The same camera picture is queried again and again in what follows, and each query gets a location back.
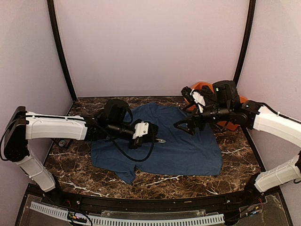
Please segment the blue t-shirt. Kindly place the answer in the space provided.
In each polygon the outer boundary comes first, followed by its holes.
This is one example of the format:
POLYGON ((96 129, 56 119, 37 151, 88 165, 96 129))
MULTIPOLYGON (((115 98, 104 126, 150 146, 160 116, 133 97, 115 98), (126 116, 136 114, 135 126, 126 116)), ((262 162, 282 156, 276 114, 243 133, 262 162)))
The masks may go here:
POLYGON ((209 124, 195 135, 176 129, 174 123, 186 117, 175 106, 149 103, 132 109, 133 118, 158 125, 158 138, 164 143, 155 143, 150 157, 151 144, 129 149, 128 142, 117 139, 116 143, 132 159, 125 157, 111 141, 98 140, 91 146, 91 161, 94 167, 111 170, 128 184, 136 177, 135 170, 147 173, 184 176, 216 176, 221 173, 223 160, 221 150, 209 124))

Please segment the round yellow grey brooch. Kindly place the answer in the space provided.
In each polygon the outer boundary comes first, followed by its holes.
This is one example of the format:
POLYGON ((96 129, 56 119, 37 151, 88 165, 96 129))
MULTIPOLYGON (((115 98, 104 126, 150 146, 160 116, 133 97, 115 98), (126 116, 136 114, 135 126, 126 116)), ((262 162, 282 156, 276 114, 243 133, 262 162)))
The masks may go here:
POLYGON ((157 139, 157 142, 158 142, 158 143, 165 143, 166 141, 163 140, 163 139, 157 139))

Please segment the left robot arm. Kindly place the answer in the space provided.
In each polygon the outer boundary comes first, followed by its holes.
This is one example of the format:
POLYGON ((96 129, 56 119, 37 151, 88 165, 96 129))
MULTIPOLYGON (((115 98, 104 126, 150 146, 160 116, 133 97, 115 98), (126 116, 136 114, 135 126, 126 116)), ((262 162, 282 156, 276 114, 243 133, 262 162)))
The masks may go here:
POLYGON ((48 193, 56 205, 66 202, 66 194, 60 190, 59 182, 34 156, 28 147, 28 140, 39 138, 98 141, 109 138, 112 142, 123 139, 130 149, 156 142, 158 126, 140 119, 134 120, 127 102, 110 99, 95 116, 43 115, 19 106, 11 117, 1 139, 0 158, 14 162, 27 176, 48 193))

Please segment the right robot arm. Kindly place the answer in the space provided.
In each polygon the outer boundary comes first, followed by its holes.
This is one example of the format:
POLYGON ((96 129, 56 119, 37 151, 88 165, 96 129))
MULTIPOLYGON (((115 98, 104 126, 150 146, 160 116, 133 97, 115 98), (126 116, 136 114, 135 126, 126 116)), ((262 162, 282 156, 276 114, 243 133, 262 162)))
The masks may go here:
MULTIPOLYGON (((240 96, 234 81, 219 81, 212 87, 201 89, 184 87, 182 96, 189 105, 183 110, 194 107, 189 116, 174 124, 174 127, 195 134, 195 129, 203 130, 206 123, 226 121, 234 125, 266 132, 286 140, 296 146, 301 145, 301 123, 273 110, 262 102, 240 101, 240 96)), ((240 193, 240 200, 250 204, 263 193, 273 187, 293 181, 301 181, 301 155, 297 154, 291 160, 275 168, 252 176, 240 193)))

